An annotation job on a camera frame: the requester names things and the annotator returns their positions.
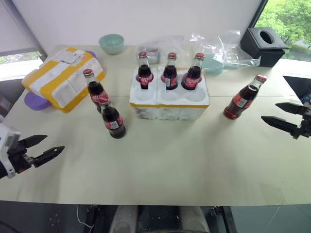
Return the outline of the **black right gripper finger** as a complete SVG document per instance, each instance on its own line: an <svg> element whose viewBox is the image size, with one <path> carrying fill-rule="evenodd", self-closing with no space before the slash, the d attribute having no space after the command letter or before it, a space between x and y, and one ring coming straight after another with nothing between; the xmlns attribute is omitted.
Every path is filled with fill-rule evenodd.
<svg viewBox="0 0 311 233"><path fill-rule="evenodd" d="M291 102L276 103L275 106L279 107L285 112L296 115L303 115L307 111L307 107Z"/></svg>
<svg viewBox="0 0 311 233"><path fill-rule="evenodd" d="M275 116L261 116L261 119L274 128L288 132L291 136L300 136L298 134L298 127L295 124L289 123Z"/></svg>

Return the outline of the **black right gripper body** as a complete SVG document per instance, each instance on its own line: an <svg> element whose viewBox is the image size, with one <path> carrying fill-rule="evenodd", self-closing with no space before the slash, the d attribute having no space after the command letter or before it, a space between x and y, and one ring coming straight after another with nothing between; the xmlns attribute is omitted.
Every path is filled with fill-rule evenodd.
<svg viewBox="0 0 311 233"><path fill-rule="evenodd" d="M306 138L311 135L311 109L305 106L299 106L296 114L302 116L301 125L294 130L292 134L294 139L298 139L299 136Z"/></svg>

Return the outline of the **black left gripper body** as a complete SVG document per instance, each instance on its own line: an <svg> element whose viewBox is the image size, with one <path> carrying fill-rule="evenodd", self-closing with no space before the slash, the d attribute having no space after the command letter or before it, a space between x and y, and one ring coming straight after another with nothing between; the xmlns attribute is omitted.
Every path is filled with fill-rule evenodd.
<svg viewBox="0 0 311 233"><path fill-rule="evenodd" d="M28 156L27 148L32 147L32 144L26 142L18 142L14 147L8 150L8 158L16 173L22 173L31 168L34 159Z"/></svg>

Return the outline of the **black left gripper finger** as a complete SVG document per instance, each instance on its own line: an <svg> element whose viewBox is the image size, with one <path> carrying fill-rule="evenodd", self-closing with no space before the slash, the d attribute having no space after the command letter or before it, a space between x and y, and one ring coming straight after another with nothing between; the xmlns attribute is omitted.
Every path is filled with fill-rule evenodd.
<svg viewBox="0 0 311 233"><path fill-rule="evenodd" d="M52 159L56 158L63 150L65 146L59 146L51 148L45 152L43 152L40 156L33 158L32 165L34 167L40 167L43 164L51 161Z"/></svg>
<svg viewBox="0 0 311 233"><path fill-rule="evenodd" d="M27 138L24 138L18 142L18 144L24 148L30 148L37 144L39 144L41 141L43 141L47 135L33 135Z"/></svg>

